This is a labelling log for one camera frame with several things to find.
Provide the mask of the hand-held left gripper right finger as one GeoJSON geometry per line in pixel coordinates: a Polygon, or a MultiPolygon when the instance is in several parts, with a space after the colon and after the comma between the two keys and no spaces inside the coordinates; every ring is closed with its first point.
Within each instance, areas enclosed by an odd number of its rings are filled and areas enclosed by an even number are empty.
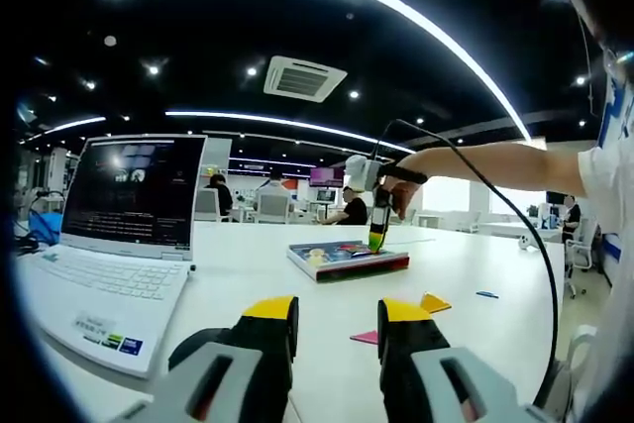
{"type": "Polygon", "coordinates": [[[377,304],[379,388],[390,422],[550,422],[519,404],[514,385],[464,347],[452,347],[432,315],[392,298],[377,304]]]}

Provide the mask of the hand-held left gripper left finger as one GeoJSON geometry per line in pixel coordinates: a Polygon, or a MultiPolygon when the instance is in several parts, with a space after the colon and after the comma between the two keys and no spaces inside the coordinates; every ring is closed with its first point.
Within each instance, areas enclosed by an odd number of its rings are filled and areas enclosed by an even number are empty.
{"type": "Polygon", "coordinates": [[[152,400],[115,422],[282,422],[292,388],[299,299],[265,299],[231,328],[203,329],[181,342],[152,400]]]}

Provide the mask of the person's right hand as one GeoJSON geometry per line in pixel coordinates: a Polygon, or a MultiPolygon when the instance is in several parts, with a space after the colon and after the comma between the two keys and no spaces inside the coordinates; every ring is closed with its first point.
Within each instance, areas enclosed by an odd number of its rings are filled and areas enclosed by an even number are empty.
{"type": "Polygon", "coordinates": [[[400,220],[418,189],[428,180],[424,173],[403,169],[385,177],[382,188],[391,195],[391,208],[400,220]]]}

